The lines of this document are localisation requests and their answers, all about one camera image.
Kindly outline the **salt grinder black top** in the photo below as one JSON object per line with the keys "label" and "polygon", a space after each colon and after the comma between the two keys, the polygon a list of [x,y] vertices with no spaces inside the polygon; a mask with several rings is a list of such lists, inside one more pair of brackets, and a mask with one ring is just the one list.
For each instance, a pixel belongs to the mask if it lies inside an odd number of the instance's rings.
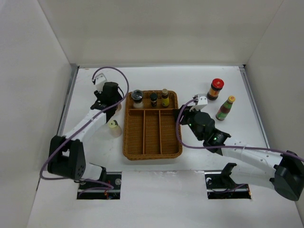
{"label": "salt grinder black top", "polygon": [[131,93],[131,98],[133,100],[133,108],[143,109],[143,92],[141,90],[134,90]]}

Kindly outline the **green label red sauce bottle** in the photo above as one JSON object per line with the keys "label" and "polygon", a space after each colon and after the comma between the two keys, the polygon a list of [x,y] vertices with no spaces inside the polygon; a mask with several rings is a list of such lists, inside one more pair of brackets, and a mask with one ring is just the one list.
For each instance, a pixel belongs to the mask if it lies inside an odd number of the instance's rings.
{"label": "green label red sauce bottle", "polygon": [[225,103],[219,108],[216,118],[220,121],[226,119],[227,115],[229,114],[233,103],[235,102],[236,98],[234,96],[229,96]]}

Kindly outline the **yellow label brown bottle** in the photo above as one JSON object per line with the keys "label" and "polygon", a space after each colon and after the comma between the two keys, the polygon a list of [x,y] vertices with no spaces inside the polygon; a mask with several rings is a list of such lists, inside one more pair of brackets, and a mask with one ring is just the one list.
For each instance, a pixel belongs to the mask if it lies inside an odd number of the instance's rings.
{"label": "yellow label brown bottle", "polygon": [[164,107],[168,107],[169,106],[169,92],[167,89],[162,89],[162,92],[161,92],[161,104],[162,106]]}

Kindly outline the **yellow cap spice shaker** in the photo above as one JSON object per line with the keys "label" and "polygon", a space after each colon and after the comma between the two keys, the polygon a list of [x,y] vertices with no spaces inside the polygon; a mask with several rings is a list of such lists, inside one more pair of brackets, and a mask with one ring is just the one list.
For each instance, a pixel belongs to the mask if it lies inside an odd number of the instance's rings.
{"label": "yellow cap spice shaker", "polygon": [[113,137],[119,137],[122,134],[122,129],[116,120],[109,121],[108,127],[110,129],[110,134]]}

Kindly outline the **red cap dark sauce jar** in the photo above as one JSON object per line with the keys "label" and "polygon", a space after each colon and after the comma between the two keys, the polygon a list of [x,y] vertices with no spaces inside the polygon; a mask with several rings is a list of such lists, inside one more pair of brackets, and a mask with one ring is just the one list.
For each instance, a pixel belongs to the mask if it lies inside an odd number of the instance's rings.
{"label": "red cap dark sauce jar", "polygon": [[224,81],[222,79],[220,78],[213,79],[211,82],[210,89],[207,93],[207,98],[209,100],[216,100],[223,86],[224,86]]}

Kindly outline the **small black cap pepper shaker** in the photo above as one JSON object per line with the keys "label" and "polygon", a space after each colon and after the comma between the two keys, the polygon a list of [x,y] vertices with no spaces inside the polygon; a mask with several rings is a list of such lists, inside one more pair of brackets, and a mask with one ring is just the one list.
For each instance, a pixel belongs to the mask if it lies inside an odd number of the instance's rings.
{"label": "small black cap pepper shaker", "polygon": [[158,96],[156,93],[151,93],[150,94],[150,104],[152,107],[156,107],[157,106],[157,100],[158,100]]}

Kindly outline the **pink cap spice shaker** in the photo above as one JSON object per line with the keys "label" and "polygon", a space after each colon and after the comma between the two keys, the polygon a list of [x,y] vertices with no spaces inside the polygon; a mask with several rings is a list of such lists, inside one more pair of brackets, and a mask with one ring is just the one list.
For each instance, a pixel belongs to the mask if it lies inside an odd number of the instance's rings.
{"label": "pink cap spice shaker", "polygon": [[119,111],[121,110],[121,108],[122,108],[122,104],[119,103],[119,104],[117,105],[116,112],[119,112]]}

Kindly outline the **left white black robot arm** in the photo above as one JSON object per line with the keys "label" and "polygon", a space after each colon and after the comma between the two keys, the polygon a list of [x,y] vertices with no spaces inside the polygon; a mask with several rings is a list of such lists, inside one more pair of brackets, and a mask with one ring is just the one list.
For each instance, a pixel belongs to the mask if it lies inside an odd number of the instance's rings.
{"label": "left white black robot arm", "polygon": [[106,185],[105,168],[86,161],[85,143],[114,116],[123,97],[115,82],[105,82],[94,94],[88,114],[71,131],[51,139],[47,171],[75,181],[89,179],[99,190]]}

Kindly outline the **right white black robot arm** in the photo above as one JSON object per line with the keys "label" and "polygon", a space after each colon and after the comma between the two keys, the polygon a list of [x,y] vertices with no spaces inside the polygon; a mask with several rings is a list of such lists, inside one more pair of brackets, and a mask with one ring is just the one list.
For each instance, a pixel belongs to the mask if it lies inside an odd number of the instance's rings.
{"label": "right white black robot arm", "polygon": [[271,148],[248,146],[232,139],[231,135],[215,127],[215,121],[208,113],[183,105],[173,110],[176,128],[188,126],[205,149],[220,156],[230,157],[247,163],[255,171],[240,171],[238,175],[227,171],[220,176],[221,184],[226,188],[233,187],[238,178],[242,183],[274,189],[280,196],[298,201],[304,190],[304,160],[292,151],[280,151]]}

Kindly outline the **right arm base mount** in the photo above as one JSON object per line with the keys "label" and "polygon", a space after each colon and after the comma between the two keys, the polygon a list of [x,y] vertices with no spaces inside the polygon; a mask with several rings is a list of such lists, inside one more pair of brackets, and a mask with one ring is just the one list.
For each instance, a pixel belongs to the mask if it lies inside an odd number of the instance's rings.
{"label": "right arm base mount", "polygon": [[222,175],[221,171],[205,172],[205,183],[209,200],[251,199],[248,184],[235,183],[230,176]]}

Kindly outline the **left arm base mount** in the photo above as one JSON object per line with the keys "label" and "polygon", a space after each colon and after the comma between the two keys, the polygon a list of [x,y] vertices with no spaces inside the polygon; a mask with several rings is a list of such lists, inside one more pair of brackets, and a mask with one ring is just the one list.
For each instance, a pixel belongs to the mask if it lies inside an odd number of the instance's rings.
{"label": "left arm base mount", "polygon": [[119,200],[121,196],[122,173],[107,172],[102,180],[78,182],[77,200]]}

